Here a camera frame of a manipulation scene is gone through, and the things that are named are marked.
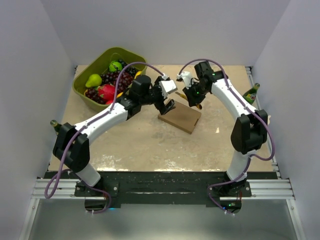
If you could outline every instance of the gray wall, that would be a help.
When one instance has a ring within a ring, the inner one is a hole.
[[[252,66],[290,0],[41,0],[68,56],[122,46],[152,64],[208,57]]]
[[[290,177],[308,240],[319,239],[320,2],[291,0],[253,67],[271,114],[276,157]]]
[[[39,0],[0,2],[0,239],[18,239],[73,68]]]

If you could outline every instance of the green basket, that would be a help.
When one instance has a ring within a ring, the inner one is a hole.
[[[86,82],[90,75],[92,74],[104,74],[107,72],[109,68],[109,64],[112,61],[117,61],[118,59],[123,59],[127,64],[133,62],[143,62],[146,63],[147,61],[142,57],[139,56],[131,51],[123,49],[121,47],[113,47],[106,50],[104,53],[101,54],[93,63],[91,63],[79,76],[74,79],[72,84],[72,89],[76,94],[80,96],[80,98],[84,101],[84,103],[91,109],[96,112],[101,112],[102,110],[106,109],[109,104],[99,104],[90,98],[84,95],[86,88]],[[142,71],[142,74],[146,73],[147,66],[143,64],[134,65],[139,71]]]

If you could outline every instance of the bottle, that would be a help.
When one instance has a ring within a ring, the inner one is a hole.
[[[253,104],[256,100],[257,97],[257,91],[260,88],[260,84],[259,83],[255,83],[253,85],[253,87],[251,89],[249,89],[248,91],[246,91],[242,97],[249,103],[249,104]]]
[[[58,135],[60,128],[61,128],[61,124],[58,123],[56,120],[51,120],[50,125],[54,128],[55,133]]]

